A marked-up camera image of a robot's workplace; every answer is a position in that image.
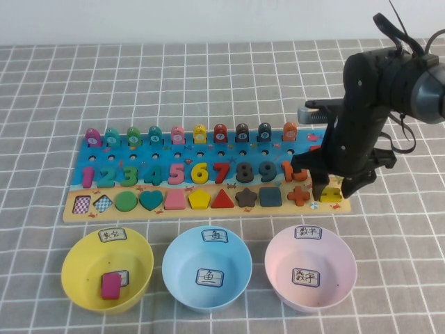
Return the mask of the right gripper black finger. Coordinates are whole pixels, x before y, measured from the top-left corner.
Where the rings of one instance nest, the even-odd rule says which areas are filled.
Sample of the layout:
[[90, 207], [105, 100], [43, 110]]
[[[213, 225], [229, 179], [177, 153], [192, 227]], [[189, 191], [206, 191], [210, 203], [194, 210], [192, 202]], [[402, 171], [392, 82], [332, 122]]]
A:
[[375, 173], [362, 173], [354, 177], [345, 177], [341, 184], [341, 192], [344, 198], [349, 198], [362, 187], [374, 183]]
[[310, 170], [310, 175], [312, 180], [312, 195], [315, 201], [319, 201], [323, 190], [330, 183], [329, 175], [326, 172], [317, 170]]

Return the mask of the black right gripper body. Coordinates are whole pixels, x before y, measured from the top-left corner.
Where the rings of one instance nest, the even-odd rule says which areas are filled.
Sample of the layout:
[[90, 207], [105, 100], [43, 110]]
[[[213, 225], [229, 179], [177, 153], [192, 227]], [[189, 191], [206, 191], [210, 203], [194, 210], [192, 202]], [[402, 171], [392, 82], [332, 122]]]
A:
[[390, 109], [381, 106], [355, 108], [344, 103], [308, 103], [298, 109], [303, 125], [326, 123], [321, 147], [291, 160], [294, 169], [326, 172], [342, 177], [370, 173], [378, 167], [393, 168], [392, 150], [375, 147]]

